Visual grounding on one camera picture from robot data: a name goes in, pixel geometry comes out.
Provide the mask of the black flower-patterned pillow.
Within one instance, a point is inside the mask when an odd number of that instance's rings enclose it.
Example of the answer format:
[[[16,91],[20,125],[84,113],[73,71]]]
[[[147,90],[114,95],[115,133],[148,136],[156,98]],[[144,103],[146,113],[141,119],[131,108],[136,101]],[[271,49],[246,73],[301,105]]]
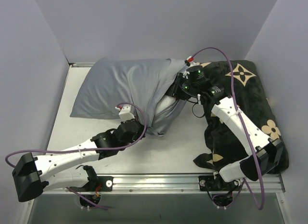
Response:
[[[276,118],[271,110],[256,66],[247,60],[231,62],[202,63],[205,77],[214,85],[220,84],[226,94],[234,89],[237,106],[250,120],[271,139],[282,139]],[[204,132],[205,144],[210,153],[203,153],[194,159],[194,163],[205,169],[218,171],[222,167],[247,157],[247,153],[238,138],[223,121],[206,109],[207,128]]]

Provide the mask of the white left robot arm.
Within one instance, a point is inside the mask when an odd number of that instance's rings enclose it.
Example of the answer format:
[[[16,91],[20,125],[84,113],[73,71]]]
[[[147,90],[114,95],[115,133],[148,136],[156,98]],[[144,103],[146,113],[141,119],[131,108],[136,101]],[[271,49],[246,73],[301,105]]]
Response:
[[[30,201],[45,191],[63,187],[95,189],[99,178],[86,163],[116,155],[142,139],[145,131],[144,125],[131,119],[63,151],[22,155],[12,172],[18,200]]]

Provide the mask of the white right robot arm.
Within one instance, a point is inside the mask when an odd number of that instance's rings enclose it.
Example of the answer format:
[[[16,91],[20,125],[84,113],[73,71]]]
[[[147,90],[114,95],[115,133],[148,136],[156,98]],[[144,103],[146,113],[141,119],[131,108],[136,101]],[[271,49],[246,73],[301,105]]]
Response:
[[[281,140],[257,127],[237,106],[233,95],[205,77],[201,66],[191,66],[184,73],[178,73],[167,93],[180,100],[196,99],[205,116],[214,114],[239,141],[238,145],[232,145],[228,155],[245,152],[216,168],[218,175],[213,183],[217,189],[224,190],[232,181],[242,178],[260,180],[280,163],[284,149]]]

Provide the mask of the aluminium mounting rail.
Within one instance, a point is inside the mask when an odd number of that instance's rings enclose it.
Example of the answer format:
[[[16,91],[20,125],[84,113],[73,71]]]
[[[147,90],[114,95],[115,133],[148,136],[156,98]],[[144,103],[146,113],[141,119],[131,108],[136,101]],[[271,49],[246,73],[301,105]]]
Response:
[[[44,191],[60,191],[66,187],[82,187],[90,179],[98,176],[112,176],[113,189],[110,192],[100,193],[197,193],[199,192],[198,176],[202,174],[97,174],[90,178],[85,171],[75,173],[59,173],[47,179],[49,184]],[[227,191],[216,191],[212,193],[227,193]]]

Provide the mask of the grey pillowcase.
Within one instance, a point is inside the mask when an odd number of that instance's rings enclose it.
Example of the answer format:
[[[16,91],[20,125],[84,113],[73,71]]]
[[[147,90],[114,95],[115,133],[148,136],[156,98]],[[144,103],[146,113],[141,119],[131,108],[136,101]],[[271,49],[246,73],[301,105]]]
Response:
[[[70,116],[86,119],[118,119],[115,107],[129,102],[141,109],[147,134],[163,136],[172,121],[181,113],[186,102],[177,100],[168,116],[155,116],[160,99],[174,82],[178,73],[186,70],[183,60],[101,59],[87,73],[75,98]]]

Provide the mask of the white pillow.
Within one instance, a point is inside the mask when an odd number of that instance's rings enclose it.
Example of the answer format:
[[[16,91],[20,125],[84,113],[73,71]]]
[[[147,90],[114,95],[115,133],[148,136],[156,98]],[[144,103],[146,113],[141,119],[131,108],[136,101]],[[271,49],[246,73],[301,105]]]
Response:
[[[164,95],[156,105],[155,116],[168,116],[176,103],[176,98]]]

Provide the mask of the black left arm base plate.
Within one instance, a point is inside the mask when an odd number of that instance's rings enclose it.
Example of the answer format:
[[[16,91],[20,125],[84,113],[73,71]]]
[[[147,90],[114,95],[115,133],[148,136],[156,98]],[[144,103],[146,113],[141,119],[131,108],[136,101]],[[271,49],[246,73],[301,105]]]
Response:
[[[90,179],[82,187],[70,187],[77,192],[110,192],[113,189],[112,176],[98,176],[97,179]]]

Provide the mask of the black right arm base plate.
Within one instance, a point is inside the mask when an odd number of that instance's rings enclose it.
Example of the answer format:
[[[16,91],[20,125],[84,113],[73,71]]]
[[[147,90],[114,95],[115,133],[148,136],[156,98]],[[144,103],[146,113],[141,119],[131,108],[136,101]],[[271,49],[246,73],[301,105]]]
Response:
[[[225,182],[219,175],[214,176],[213,173],[202,174],[198,176],[199,190],[216,192],[216,191],[238,191],[240,182]]]

